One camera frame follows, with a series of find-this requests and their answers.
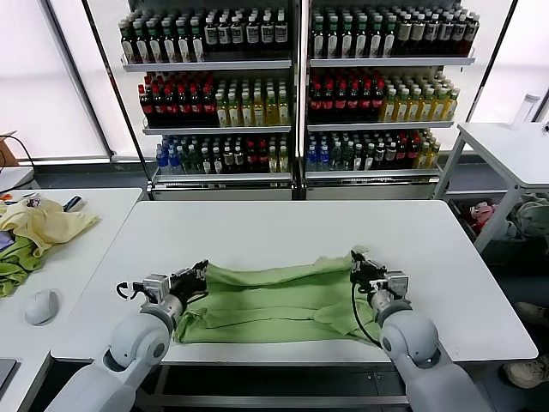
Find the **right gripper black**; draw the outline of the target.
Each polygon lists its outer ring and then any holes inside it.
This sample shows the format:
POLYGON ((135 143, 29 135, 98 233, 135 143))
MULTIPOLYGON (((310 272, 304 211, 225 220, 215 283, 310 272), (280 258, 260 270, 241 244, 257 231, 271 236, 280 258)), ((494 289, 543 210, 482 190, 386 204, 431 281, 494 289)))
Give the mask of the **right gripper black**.
POLYGON ((353 285, 359 285, 360 292, 370 292, 373 289, 372 282, 382 280, 387 270, 360 251, 351 250, 350 254, 353 261, 353 285))

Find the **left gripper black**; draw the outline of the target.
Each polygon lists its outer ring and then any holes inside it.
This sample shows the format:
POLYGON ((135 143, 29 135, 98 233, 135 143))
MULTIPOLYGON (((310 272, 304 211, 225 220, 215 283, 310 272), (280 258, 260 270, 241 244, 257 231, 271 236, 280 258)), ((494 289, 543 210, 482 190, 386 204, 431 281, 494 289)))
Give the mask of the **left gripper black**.
POLYGON ((203 259, 189 268, 177 270, 170 278, 170 294, 181 303, 187 303, 207 287, 207 269, 209 261, 203 259))

